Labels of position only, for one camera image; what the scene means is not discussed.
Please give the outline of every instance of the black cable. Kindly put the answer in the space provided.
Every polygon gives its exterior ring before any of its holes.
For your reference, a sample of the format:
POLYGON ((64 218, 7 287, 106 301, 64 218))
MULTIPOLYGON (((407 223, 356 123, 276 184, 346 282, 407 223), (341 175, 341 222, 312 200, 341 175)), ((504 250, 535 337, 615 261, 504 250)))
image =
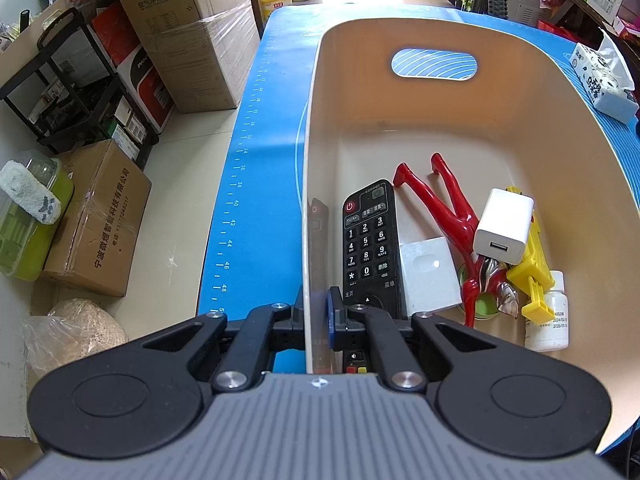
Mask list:
POLYGON ((629 468, 631 462, 631 446, 634 442, 634 436, 636 435, 636 426, 640 422, 640 416, 636 418, 633 427, 631 428, 631 434, 629 435, 629 442, 626 444, 626 453, 625 453, 625 478, 629 478, 629 468))

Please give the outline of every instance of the tissue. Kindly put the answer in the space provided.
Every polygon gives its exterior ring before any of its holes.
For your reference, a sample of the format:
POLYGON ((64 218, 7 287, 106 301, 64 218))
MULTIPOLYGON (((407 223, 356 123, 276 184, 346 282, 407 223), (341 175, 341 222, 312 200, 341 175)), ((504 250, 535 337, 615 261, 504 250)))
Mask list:
POLYGON ((627 124, 638 111, 628 67, 611 39, 604 34, 599 50, 576 44, 571 66, 596 110, 627 124))

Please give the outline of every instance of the stacked cardboard boxes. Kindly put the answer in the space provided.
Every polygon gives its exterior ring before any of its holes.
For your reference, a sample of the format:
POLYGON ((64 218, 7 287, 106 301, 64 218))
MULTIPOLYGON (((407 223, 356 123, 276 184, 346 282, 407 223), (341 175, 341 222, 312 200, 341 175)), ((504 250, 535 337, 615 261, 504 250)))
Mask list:
POLYGON ((120 0, 181 112, 235 108, 259 38, 249 0, 120 0))

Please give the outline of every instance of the white tissue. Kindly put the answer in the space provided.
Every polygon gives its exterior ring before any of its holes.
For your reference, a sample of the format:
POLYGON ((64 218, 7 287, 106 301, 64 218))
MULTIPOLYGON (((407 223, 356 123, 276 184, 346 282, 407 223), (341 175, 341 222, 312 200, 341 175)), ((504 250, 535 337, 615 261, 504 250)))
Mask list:
POLYGON ((14 160, 0 170, 0 189, 42 224, 52 225, 60 218, 60 200, 38 182, 27 168, 14 160))
POLYGON ((627 124, 638 111, 634 82, 618 48, 605 33, 599 50, 578 43, 571 66, 596 110, 627 124))

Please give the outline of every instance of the remote control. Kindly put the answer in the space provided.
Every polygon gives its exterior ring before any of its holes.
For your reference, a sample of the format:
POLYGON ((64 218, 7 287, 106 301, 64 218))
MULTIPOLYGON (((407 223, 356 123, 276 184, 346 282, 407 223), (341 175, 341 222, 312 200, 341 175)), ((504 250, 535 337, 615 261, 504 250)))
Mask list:
POLYGON ((348 197, 342 208, 342 228, 344 304, 370 304, 402 319, 402 272, 391 183, 379 180, 348 197))

